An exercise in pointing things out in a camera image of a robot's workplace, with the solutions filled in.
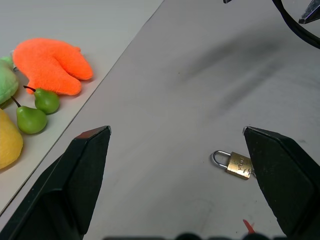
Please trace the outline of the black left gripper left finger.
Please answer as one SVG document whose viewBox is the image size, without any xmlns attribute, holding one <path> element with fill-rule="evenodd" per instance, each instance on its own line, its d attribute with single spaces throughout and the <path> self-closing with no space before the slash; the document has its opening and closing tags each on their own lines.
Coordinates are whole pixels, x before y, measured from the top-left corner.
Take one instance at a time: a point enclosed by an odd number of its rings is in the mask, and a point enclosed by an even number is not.
<svg viewBox="0 0 320 240">
<path fill-rule="evenodd" d="M 83 240 L 103 182 L 110 126 L 85 131 L 36 180 L 0 240 Z"/>
</svg>

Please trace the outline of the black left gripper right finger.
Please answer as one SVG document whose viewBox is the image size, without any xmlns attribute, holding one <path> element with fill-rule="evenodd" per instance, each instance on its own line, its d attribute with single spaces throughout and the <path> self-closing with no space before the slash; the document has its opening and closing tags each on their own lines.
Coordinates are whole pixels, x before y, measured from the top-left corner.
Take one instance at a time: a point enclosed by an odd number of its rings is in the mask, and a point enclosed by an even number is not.
<svg viewBox="0 0 320 240">
<path fill-rule="evenodd" d="M 288 238 L 320 238 L 320 165 L 292 138 L 243 129 L 256 179 Z"/>
</svg>

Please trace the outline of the brass padlock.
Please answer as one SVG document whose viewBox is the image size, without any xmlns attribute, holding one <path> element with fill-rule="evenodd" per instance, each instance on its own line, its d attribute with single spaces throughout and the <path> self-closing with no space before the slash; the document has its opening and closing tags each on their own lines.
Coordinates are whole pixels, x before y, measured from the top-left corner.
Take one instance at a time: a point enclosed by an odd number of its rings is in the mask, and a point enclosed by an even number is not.
<svg viewBox="0 0 320 240">
<path fill-rule="evenodd" d="M 227 163 L 219 162 L 217 156 L 226 157 Z M 255 176 L 251 159 L 241 154 L 216 150 L 210 155 L 210 161 L 216 167 L 225 170 L 226 173 L 243 180 L 248 180 L 251 176 Z"/>
</svg>

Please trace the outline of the yellow plush toy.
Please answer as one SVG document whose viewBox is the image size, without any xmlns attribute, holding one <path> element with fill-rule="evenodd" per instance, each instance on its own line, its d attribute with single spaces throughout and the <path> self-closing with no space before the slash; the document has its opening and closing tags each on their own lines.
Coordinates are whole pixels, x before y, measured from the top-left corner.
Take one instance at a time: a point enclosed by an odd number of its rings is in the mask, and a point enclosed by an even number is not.
<svg viewBox="0 0 320 240">
<path fill-rule="evenodd" d="M 0 170 L 15 162 L 22 149 L 22 135 L 9 116 L 0 109 Z"/>
</svg>

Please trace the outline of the green toy pear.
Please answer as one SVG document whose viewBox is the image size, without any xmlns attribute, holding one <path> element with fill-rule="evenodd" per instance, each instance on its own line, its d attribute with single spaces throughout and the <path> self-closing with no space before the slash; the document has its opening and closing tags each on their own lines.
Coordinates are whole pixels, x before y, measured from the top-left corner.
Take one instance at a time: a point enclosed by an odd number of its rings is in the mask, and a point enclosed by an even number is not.
<svg viewBox="0 0 320 240">
<path fill-rule="evenodd" d="M 17 105 L 16 119 L 18 128 L 25 134 L 37 134 L 41 132 L 47 125 L 46 114 L 37 109 L 20 105 L 18 101 L 11 96 L 11 99 Z"/>
<path fill-rule="evenodd" d="M 42 88 L 32 88 L 26 85 L 23 87 L 33 92 L 35 107 L 46 115 L 53 114 L 59 109 L 60 99 L 55 92 Z"/>
</svg>

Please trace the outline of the orange plush toy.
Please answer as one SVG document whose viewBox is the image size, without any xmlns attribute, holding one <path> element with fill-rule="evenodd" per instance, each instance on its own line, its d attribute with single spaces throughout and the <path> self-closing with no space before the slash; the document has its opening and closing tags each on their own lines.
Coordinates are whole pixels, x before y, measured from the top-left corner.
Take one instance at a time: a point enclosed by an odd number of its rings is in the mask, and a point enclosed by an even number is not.
<svg viewBox="0 0 320 240">
<path fill-rule="evenodd" d="M 58 95 L 78 95 L 81 81 L 94 76 L 78 46 L 49 38 L 32 38 L 17 45 L 12 54 L 18 70 L 27 77 L 29 88 Z"/>
</svg>

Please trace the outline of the green plush toy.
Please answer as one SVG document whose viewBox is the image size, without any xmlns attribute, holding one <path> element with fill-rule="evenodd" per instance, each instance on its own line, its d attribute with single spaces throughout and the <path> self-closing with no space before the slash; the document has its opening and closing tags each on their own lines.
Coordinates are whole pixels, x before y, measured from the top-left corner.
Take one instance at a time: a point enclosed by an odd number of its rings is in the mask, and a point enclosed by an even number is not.
<svg viewBox="0 0 320 240">
<path fill-rule="evenodd" d="M 19 79 L 14 72 L 12 57 L 0 57 L 0 106 L 16 93 L 18 87 Z"/>
</svg>

